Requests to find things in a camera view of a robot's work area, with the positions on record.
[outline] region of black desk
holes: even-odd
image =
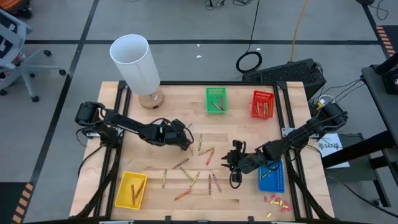
[[[342,162],[350,161],[353,159],[367,157],[371,168],[377,169],[380,167],[388,166],[391,174],[398,185],[398,149],[396,145],[398,142],[398,95],[388,95],[385,91],[382,77],[376,74],[372,67],[363,68],[362,70],[363,82],[368,87],[373,100],[380,112],[380,115],[387,127],[387,131],[379,133],[369,139],[363,140],[352,146],[345,147],[344,149],[326,156],[322,159],[323,167],[331,167]],[[381,150],[383,156],[371,159],[368,155],[373,152]],[[361,174],[361,170],[356,172],[356,175]],[[381,203],[384,207],[390,207],[387,195],[381,182],[374,183],[376,190],[379,193]]]

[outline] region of wooden table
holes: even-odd
[[[118,82],[103,82],[98,102],[107,108],[113,108]],[[310,118],[307,99],[302,83],[287,83],[292,113],[296,127],[303,125]],[[164,220],[171,215],[172,220],[212,220],[212,221],[246,221],[253,216],[255,221],[279,220],[292,221],[294,213],[280,212],[280,207],[264,203],[264,196],[273,195],[260,192],[257,187],[258,171],[243,175],[240,188],[229,186],[229,170],[221,166],[223,156],[233,149],[232,140],[240,139],[247,142],[247,152],[254,152],[255,147],[267,141],[280,139],[278,114],[274,107],[272,119],[256,119],[251,117],[251,101],[254,90],[273,93],[272,86],[231,85],[227,86],[228,112],[225,114],[208,114],[205,106],[205,85],[162,85],[160,88],[165,95],[165,102],[156,110],[146,110],[138,102],[135,94],[131,95],[128,116],[142,123],[150,123],[156,118],[165,117],[169,120],[178,118],[186,125],[193,123],[190,128],[195,142],[194,156],[189,150],[181,151],[176,146],[152,146],[132,133],[126,133],[123,141],[121,163],[119,166],[116,193],[119,188],[123,172],[140,172],[148,175],[146,191],[140,210],[113,207],[111,218],[114,220]],[[284,101],[281,100],[284,122],[287,117]],[[206,167],[208,154],[197,156],[199,135],[203,134],[202,148],[215,147],[215,155]],[[90,139],[85,156],[98,147],[99,139]],[[317,147],[315,141],[310,140],[311,146]],[[306,147],[302,152],[303,168],[307,187],[317,202],[331,216],[334,216],[328,187],[323,172],[320,155],[313,149]],[[98,188],[104,150],[95,154],[83,166],[70,215],[77,214],[90,200]],[[198,181],[192,193],[174,201],[176,195],[186,191],[190,181],[179,169],[172,167],[185,158],[190,160],[184,168],[194,176],[200,171]],[[162,189],[164,169],[167,169],[167,183]],[[221,185],[222,192],[218,192],[216,185],[212,185],[211,195],[208,195],[208,174],[214,173]],[[305,216],[302,195],[297,188],[301,216]],[[285,168],[285,193],[276,194],[283,200],[291,202],[290,189]],[[108,193],[103,195],[101,214],[104,214]]]

